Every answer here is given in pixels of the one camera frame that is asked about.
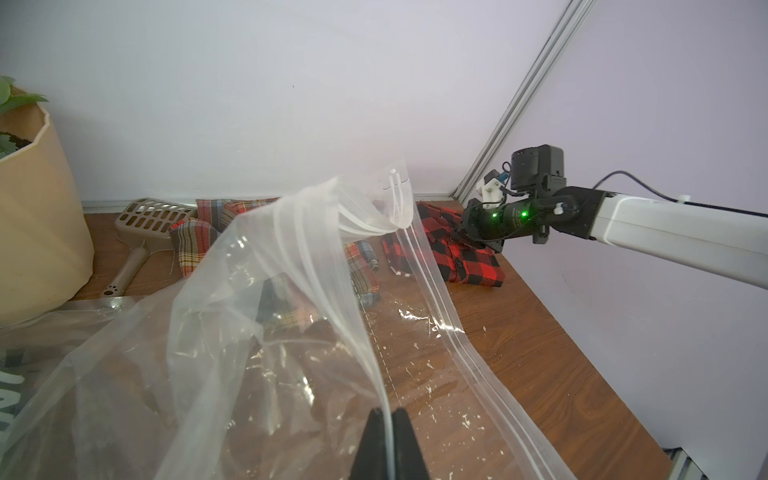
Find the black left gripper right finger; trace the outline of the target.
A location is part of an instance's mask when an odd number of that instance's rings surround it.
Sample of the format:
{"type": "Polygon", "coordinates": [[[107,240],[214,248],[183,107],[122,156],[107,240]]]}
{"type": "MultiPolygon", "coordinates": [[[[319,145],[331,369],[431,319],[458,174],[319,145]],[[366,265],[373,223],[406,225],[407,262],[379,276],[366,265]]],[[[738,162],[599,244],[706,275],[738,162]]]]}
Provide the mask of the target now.
{"type": "Polygon", "coordinates": [[[429,480],[410,417],[404,408],[392,413],[394,433],[394,478],[396,480],[429,480]]]}

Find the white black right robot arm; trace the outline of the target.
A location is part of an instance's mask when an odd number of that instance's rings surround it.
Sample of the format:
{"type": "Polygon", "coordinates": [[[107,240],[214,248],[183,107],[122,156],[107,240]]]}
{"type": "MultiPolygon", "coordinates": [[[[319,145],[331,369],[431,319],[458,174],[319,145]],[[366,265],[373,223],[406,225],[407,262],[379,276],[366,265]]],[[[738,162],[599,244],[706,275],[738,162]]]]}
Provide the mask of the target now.
{"type": "Polygon", "coordinates": [[[520,237],[543,244],[551,231],[767,286],[767,217],[755,212],[570,186],[549,197],[474,203],[458,229],[495,251],[520,237]]]}

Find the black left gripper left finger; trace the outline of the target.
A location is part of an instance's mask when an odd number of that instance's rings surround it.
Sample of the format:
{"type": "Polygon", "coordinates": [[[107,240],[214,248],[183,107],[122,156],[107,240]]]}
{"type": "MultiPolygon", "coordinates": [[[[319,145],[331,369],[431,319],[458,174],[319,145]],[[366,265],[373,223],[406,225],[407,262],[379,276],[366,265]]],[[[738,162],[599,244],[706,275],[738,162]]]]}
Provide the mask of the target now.
{"type": "Polygon", "coordinates": [[[386,480],[388,478],[384,413],[370,411],[355,455],[350,480],[386,480]]]}

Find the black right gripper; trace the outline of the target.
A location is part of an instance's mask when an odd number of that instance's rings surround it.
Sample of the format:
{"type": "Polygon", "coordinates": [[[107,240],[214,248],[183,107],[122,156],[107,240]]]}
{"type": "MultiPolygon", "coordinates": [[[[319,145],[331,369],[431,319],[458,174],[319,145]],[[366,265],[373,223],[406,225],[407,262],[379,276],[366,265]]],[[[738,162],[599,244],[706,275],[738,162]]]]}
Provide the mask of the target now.
{"type": "Polygon", "coordinates": [[[531,237],[534,244],[545,244],[549,227],[540,222],[538,205],[529,199],[517,202],[470,200],[461,214],[460,238],[477,249],[503,250],[509,239],[531,237]]]}

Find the multicolour tartan shirt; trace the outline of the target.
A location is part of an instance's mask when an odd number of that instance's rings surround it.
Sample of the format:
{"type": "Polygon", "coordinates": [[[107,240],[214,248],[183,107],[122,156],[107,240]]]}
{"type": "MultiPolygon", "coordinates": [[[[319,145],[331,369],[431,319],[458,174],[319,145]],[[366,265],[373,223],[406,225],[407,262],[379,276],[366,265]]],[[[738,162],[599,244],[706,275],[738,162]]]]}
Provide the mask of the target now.
{"type": "MultiPolygon", "coordinates": [[[[213,243],[242,213],[273,203],[273,198],[256,200],[199,199],[195,216],[180,220],[170,227],[170,237],[181,273],[190,276],[213,243]]],[[[353,291],[366,310],[380,300],[380,284],[374,272],[378,259],[366,240],[344,246],[353,291]]],[[[322,316],[307,297],[287,278],[279,274],[264,282],[256,321],[267,330],[306,328],[322,316]]]]}

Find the clear plastic vacuum bag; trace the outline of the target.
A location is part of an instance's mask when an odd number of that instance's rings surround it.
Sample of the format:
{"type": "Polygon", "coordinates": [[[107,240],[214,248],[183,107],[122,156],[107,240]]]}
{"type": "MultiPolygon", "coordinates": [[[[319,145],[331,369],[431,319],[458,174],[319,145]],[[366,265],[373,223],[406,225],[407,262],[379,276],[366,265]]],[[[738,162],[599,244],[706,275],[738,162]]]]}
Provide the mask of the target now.
{"type": "Polygon", "coordinates": [[[402,163],[234,219],[194,272],[145,298],[70,302],[1,332],[5,479],[349,479],[369,413],[411,420],[430,479],[571,471],[469,341],[402,163]],[[363,310],[344,246],[366,240],[363,310]],[[322,318],[267,330],[284,274],[322,318]]]}

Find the red black plaid shirt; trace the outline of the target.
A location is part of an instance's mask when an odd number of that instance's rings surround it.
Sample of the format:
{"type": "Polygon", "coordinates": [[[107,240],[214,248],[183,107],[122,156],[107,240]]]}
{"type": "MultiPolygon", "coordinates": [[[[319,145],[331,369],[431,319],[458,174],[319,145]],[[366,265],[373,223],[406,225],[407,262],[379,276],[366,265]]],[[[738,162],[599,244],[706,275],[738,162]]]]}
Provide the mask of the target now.
{"type": "Polygon", "coordinates": [[[420,225],[445,282],[501,287],[506,279],[496,254],[490,248],[475,248],[459,240],[456,228],[460,212],[418,202],[420,225]]]}

